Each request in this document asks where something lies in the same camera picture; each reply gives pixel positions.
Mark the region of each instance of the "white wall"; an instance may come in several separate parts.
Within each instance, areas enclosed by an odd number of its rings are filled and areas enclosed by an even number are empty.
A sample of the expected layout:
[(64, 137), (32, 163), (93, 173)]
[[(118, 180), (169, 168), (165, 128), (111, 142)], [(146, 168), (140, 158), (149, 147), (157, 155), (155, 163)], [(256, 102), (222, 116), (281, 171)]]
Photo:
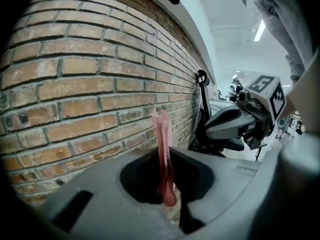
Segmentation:
[(200, 0), (180, 0), (180, 4), (177, 5), (170, 3), (168, 0), (153, 1), (161, 5), (180, 23), (192, 38), (213, 81), (215, 83), (219, 81), (215, 42), (206, 12)]

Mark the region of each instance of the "ceiling light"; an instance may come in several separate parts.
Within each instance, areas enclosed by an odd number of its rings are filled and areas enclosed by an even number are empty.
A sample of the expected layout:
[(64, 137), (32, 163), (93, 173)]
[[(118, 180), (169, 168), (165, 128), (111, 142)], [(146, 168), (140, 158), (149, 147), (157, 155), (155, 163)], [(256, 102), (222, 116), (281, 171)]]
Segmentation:
[(258, 42), (263, 34), (263, 32), (265, 31), (265, 28), (266, 28), (266, 25), (264, 23), (264, 20), (262, 19), (261, 20), (261, 23), (260, 23), (260, 26), (258, 28), (258, 31), (256, 32), (255, 34), (255, 38), (254, 38), (254, 41), (255, 42)]

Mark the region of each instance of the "pink tongue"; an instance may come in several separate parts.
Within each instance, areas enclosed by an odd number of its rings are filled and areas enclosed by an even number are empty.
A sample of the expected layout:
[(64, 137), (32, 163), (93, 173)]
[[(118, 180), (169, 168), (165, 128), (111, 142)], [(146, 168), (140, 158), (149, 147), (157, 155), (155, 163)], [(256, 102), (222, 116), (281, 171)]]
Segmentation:
[(174, 192), (174, 168), (171, 164), (169, 150), (169, 147), (172, 146), (172, 126), (168, 113), (164, 110), (160, 112), (161, 115), (154, 109), (151, 113), (159, 146), (160, 181), (158, 192), (162, 195), (163, 203), (172, 207), (177, 203)]

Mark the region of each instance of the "black cable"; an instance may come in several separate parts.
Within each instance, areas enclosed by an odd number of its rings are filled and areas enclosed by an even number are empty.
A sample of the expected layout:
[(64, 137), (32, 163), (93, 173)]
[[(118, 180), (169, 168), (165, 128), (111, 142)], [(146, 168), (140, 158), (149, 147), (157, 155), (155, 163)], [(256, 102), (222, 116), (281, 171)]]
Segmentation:
[(258, 161), (258, 158), (259, 158), (261, 149), (262, 149), (262, 147), (260, 147), (259, 150), (257, 151), (257, 153), (255, 154), (255, 161), (256, 161), (256, 162)]

